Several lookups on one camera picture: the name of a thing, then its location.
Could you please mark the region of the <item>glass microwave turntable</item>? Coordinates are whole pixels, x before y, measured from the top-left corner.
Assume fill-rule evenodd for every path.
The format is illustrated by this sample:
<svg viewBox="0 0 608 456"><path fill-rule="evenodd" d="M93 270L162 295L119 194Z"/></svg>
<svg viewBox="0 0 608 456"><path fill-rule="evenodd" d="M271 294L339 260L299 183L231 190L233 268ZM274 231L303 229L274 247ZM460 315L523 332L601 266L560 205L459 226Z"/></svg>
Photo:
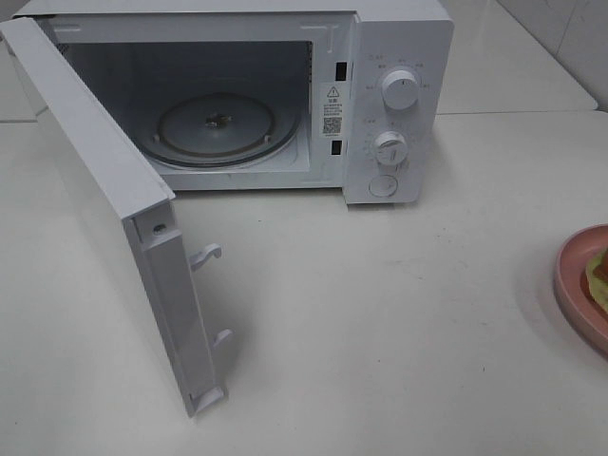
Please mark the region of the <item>glass microwave turntable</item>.
<svg viewBox="0 0 608 456"><path fill-rule="evenodd" d="M144 152L185 168L253 162L281 148L299 128L297 104L215 92L167 107L134 130Z"/></svg>

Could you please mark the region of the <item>pink round plate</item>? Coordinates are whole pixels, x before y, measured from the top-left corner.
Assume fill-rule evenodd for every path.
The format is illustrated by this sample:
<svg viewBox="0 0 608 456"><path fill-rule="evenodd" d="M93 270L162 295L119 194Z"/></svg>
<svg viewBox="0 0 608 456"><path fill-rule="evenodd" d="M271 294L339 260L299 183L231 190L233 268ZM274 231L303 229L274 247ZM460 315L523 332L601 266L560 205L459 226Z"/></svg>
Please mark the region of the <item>pink round plate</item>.
<svg viewBox="0 0 608 456"><path fill-rule="evenodd" d="M578 231L557 253L553 274L560 310L573 329L604 358L607 357L607 312L589 291L588 262L607 248L607 225Z"/></svg>

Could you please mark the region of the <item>round white door button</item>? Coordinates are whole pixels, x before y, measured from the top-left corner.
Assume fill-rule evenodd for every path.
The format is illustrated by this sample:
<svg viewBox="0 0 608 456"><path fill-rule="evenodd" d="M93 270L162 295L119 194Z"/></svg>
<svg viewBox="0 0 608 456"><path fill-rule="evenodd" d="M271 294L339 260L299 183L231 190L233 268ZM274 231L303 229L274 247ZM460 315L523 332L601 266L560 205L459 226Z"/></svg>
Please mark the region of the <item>round white door button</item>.
<svg viewBox="0 0 608 456"><path fill-rule="evenodd" d="M369 184L370 193L377 198L389 198L398 190L398 179L391 175L374 177Z"/></svg>

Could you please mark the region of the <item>white microwave door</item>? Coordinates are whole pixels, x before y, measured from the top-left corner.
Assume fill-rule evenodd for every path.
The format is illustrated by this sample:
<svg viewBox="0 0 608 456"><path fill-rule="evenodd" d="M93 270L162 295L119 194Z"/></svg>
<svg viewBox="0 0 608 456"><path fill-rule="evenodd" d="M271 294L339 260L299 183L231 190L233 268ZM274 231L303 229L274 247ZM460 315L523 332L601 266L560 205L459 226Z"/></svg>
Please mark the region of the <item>white microwave door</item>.
<svg viewBox="0 0 608 456"><path fill-rule="evenodd" d="M231 332L207 333L193 281L219 245L187 255L173 191L34 20L4 22L1 37L93 246L120 290L148 304L196 415L225 394L215 359Z"/></svg>

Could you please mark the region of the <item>white microwave oven body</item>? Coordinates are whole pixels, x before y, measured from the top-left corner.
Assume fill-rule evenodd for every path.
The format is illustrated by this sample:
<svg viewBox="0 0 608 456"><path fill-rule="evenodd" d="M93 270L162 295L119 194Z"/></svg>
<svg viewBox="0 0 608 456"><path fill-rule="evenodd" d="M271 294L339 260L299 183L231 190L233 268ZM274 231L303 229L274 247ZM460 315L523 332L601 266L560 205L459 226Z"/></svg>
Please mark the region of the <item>white microwave oven body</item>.
<svg viewBox="0 0 608 456"><path fill-rule="evenodd" d="M349 204L418 198L453 22L437 1L30 1L30 18L174 191L338 188ZM419 82L415 104L394 110L381 84L395 69ZM349 87L341 137L320 135L319 88ZM134 130L183 100L231 92L299 105L289 143L247 163L185 168L148 156ZM401 133L407 158L381 165L374 139ZM370 181L398 179L389 198Z"/></svg>

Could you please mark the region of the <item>white bread sandwich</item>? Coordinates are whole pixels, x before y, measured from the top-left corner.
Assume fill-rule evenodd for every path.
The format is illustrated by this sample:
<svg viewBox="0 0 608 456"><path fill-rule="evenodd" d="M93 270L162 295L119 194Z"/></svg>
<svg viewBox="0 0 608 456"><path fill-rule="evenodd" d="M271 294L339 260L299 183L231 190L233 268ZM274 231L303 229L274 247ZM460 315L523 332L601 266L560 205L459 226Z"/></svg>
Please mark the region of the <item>white bread sandwich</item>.
<svg viewBox="0 0 608 456"><path fill-rule="evenodd" d="M588 292L599 307L607 313L607 250L599 251L586 263L585 276L588 283Z"/></svg>

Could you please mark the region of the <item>white warning label sticker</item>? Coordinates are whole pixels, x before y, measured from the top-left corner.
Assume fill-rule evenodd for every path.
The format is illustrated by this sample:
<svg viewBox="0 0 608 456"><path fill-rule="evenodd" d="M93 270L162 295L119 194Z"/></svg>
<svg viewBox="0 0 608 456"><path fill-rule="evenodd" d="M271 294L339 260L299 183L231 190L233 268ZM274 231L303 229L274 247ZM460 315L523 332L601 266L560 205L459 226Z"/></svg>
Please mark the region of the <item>white warning label sticker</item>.
<svg viewBox="0 0 608 456"><path fill-rule="evenodd" d="M349 87L341 82L324 83L319 88L320 135L341 137L345 127Z"/></svg>

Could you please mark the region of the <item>white microwave knob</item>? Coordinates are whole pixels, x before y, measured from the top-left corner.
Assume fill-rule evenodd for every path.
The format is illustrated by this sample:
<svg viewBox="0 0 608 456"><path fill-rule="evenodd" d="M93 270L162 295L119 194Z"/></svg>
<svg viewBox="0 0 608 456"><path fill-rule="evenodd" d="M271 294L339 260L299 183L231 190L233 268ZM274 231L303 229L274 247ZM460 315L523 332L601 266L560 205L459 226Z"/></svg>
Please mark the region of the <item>white microwave knob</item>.
<svg viewBox="0 0 608 456"><path fill-rule="evenodd" d="M410 70L399 68L386 75L381 84L381 91L387 107L405 110L417 102L419 82Z"/></svg>
<svg viewBox="0 0 608 456"><path fill-rule="evenodd" d="M376 160L385 166L396 166L402 163L409 154L409 144L405 137L396 131L385 131L373 142Z"/></svg>

